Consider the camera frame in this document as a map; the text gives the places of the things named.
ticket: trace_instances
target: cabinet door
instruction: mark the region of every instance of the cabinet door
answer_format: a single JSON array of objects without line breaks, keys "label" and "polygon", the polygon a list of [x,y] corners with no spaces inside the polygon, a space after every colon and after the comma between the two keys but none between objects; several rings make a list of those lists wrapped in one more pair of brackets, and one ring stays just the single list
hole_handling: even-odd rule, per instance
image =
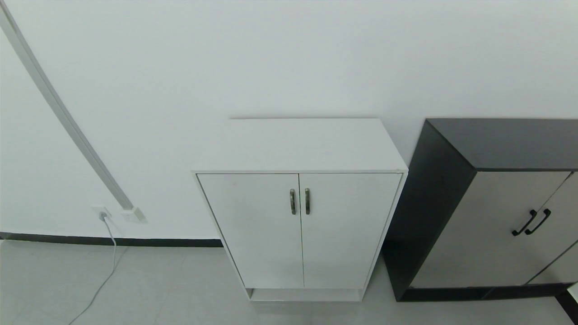
[{"label": "cabinet door", "polygon": [[543,285],[546,283],[570,282],[578,282],[578,245],[572,246],[552,265],[532,279],[529,284]]},{"label": "cabinet door", "polygon": [[568,172],[479,172],[413,279],[415,288],[517,286],[564,249],[542,248],[538,233],[514,236]]},{"label": "cabinet door", "polygon": [[[544,204],[538,216],[528,228],[534,230],[543,221],[548,209],[550,216],[531,235],[525,236],[536,258],[562,254],[578,240],[578,175],[574,174],[564,182],[554,195]],[[531,284],[565,283],[578,281],[578,245],[568,250],[552,263]]]},{"label": "cabinet door", "polygon": [[245,287],[303,288],[298,175],[198,177]]},{"label": "cabinet door", "polygon": [[397,173],[299,174],[305,287],[365,286],[400,178]]}]

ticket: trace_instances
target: white cabinet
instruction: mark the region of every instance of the white cabinet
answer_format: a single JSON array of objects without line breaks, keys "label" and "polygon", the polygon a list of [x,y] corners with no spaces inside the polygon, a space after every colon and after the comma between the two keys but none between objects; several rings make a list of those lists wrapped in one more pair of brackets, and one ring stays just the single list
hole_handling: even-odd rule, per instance
[{"label": "white cabinet", "polygon": [[230,120],[193,173],[251,300],[359,301],[407,174],[377,119]]}]

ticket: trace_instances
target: gray floor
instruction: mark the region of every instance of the gray floor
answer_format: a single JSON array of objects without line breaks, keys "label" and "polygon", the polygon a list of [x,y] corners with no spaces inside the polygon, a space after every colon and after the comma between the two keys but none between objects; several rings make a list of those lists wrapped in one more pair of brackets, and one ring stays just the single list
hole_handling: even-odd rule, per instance
[{"label": "gray floor", "polygon": [[[554,298],[394,301],[380,260],[362,303],[250,303],[222,248],[119,248],[74,324],[572,324]],[[107,277],[112,247],[4,241],[0,324],[66,325]]]}]

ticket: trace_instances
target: wall switch plate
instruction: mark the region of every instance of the wall switch plate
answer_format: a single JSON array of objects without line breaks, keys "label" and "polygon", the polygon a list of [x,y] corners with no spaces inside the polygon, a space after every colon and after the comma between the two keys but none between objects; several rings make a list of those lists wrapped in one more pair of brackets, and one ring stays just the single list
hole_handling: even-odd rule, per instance
[{"label": "wall switch plate", "polygon": [[123,210],[120,214],[123,216],[124,220],[128,222],[135,222],[135,223],[146,222],[145,215],[137,207],[132,208],[132,210]]},{"label": "wall switch plate", "polygon": [[101,218],[101,212],[106,213],[106,217],[112,217],[112,215],[110,214],[110,212],[108,212],[108,210],[106,209],[105,206],[102,205],[93,205],[90,207],[92,209],[92,211],[94,211],[94,213],[96,214],[97,218]]}]

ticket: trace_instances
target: cabinet top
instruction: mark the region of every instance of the cabinet top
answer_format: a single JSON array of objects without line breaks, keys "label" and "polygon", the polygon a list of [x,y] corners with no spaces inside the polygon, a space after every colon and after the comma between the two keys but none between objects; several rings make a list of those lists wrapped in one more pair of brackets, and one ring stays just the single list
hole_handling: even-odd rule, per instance
[{"label": "cabinet top", "polygon": [[578,169],[578,120],[427,119],[479,171]]},{"label": "cabinet top", "polygon": [[379,119],[227,120],[214,131],[193,172],[407,172]]}]

